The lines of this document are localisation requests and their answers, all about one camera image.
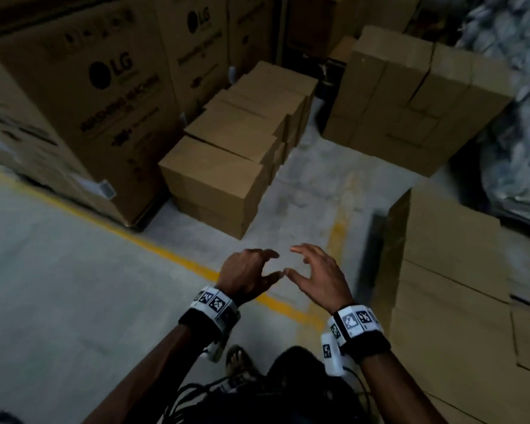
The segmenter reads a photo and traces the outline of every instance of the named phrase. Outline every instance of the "foot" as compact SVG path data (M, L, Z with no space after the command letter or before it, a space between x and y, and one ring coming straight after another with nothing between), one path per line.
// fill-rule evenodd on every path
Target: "foot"
M248 372L251 375L259 374L245 349L239 345L233 345L226 354L226 376L233 377L243 372Z

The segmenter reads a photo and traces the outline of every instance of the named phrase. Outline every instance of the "gray floor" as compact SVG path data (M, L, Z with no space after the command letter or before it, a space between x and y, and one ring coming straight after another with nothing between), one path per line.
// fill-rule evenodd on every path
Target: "gray floor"
M0 409L27 424L78 423L175 325L208 280L1 178ZM312 242L337 254L363 298L372 275L372 256L365 250L373 227L421 181L410 171L321 139L310 124L242 241L170 204L140 239L214 271L233 251L273 248L281 258L267 270L292 266L304 274L306 266L288 248ZM447 169L433 181L454 194ZM344 235L337 235L334 224ZM517 249L510 253L513 278L530 288L529 241L508 237ZM286 279L269 295L277 305L245 305L232 335L263 371L283 350L302 343L306 332L283 306L301 313L310 307ZM199 360L188 380L221 376L222 363Z

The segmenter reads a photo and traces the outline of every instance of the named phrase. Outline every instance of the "black pants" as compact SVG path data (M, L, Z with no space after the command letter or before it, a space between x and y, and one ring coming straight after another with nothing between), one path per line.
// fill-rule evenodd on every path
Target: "black pants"
M341 378L329 377L308 350L280 355L266 376L236 393L208 395L184 422L197 423L368 423L357 395Z

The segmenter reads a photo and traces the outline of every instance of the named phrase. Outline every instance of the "hand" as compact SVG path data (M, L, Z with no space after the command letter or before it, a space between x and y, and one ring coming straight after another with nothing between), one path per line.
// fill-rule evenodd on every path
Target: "hand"
M237 306L254 300L283 278L282 271L262 276L263 266L279 254L273 250L248 249L226 259L218 275L216 288L231 298Z
M336 261L318 245L295 245L290 248L290 251L304 256L304 263L308 263L311 268L310 278L302 276L291 268L286 268L284 274L312 302L322 306L330 315L344 306L355 303L344 273L339 269Z

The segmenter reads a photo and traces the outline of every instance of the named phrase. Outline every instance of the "lg logo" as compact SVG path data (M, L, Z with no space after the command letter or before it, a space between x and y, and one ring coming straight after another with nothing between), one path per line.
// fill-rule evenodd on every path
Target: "lg logo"
M89 67L90 83L96 89L106 89L112 83L112 74L118 77L133 67L129 53L123 52L118 60L111 59L109 66L103 62L93 62Z
M210 21L210 10L208 7L204 7L202 12L195 12L191 10L186 16L186 26L189 28L191 34L194 34L198 29L198 26L204 25Z

